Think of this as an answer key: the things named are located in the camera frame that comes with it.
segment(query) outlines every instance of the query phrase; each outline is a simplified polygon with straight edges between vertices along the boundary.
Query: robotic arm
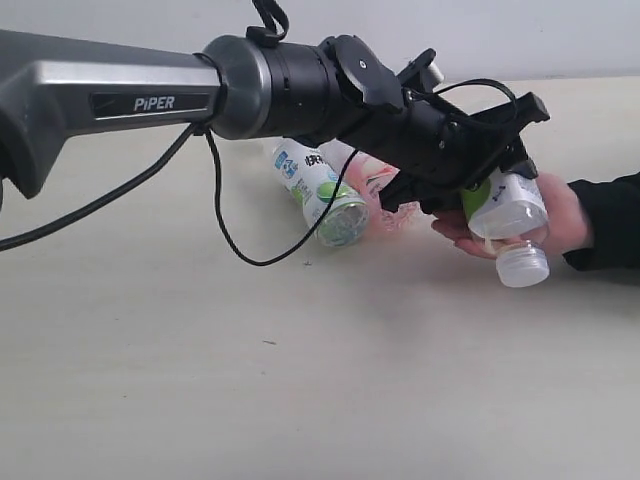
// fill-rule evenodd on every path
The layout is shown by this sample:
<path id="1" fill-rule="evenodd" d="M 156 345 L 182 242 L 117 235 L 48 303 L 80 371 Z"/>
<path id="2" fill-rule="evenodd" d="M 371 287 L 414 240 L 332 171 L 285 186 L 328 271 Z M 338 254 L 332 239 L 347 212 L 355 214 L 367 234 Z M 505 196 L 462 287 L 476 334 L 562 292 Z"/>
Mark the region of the robotic arm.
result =
<path id="1" fill-rule="evenodd" d="M 253 3 L 264 27 L 193 55 L 0 30 L 0 178 L 33 198 L 67 139 L 178 123 L 230 140 L 337 138 L 400 170 L 381 192 L 390 211 L 457 207 L 459 192 L 496 168 L 537 175 L 520 139 L 549 119 L 534 94 L 484 80 L 510 102 L 469 116 L 434 92 L 433 50 L 396 75 L 354 36 L 285 42 L 277 3 Z"/>

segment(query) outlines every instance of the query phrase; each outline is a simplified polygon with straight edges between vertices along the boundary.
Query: piper logo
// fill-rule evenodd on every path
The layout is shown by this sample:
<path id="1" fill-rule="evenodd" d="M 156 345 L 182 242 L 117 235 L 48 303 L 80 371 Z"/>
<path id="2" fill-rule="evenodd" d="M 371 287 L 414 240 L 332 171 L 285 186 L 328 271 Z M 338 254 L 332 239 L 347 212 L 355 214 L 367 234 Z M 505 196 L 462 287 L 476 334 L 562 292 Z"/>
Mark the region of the piper logo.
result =
<path id="1" fill-rule="evenodd" d="M 138 97 L 133 104 L 134 112 L 160 112 L 172 110 L 176 97 Z"/>

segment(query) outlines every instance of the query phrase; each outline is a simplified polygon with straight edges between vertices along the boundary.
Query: white wall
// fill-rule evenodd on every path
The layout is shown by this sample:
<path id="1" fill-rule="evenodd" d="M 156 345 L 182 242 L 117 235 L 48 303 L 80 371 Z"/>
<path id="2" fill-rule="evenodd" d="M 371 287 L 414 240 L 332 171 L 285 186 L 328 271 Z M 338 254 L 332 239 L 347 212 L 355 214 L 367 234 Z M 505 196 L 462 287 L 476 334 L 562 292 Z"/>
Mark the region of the white wall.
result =
<path id="1" fill-rule="evenodd" d="M 291 40 L 358 34 L 394 69 L 433 47 L 449 79 L 640 72 L 638 0 L 280 1 Z M 259 20 L 250 0 L 0 3 L 0 28 L 187 52 Z"/>

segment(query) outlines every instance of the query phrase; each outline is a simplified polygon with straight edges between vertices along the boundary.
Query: pink bottle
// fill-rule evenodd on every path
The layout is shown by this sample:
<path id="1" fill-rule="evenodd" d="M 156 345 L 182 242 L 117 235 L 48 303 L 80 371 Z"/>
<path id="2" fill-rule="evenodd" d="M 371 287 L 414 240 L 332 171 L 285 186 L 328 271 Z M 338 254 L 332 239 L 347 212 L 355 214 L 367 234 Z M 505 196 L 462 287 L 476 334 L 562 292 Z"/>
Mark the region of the pink bottle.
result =
<path id="1" fill-rule="evenodd" d="M 350 146 L 333 140 L 320 146 L 325 161 L 340 173 L 353 152 Z M 345 181 L 367 202 L 371 216 L 372 233 L 392 233 L 409 226 L 420 205 L 417 202 L 401 205 L 396 213 L 387 212 L 380 206 L 379 192 L 398 173 L 398 169 L 366 153 L 358 153 L 349 164 Z"/>

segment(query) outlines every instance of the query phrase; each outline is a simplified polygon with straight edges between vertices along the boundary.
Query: gray arm casing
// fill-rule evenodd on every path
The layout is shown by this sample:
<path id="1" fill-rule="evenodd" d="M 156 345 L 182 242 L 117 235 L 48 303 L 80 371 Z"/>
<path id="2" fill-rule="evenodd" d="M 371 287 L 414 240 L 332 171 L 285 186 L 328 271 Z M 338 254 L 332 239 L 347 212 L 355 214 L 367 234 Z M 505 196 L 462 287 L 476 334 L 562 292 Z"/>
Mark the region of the gray arm casing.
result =
<path id="1" fill-rule="evenodd" d="M 221 90 L 189 54 L 0 30 L 0 175 L 36 196 L 76 135 L 206 121 Z"/>

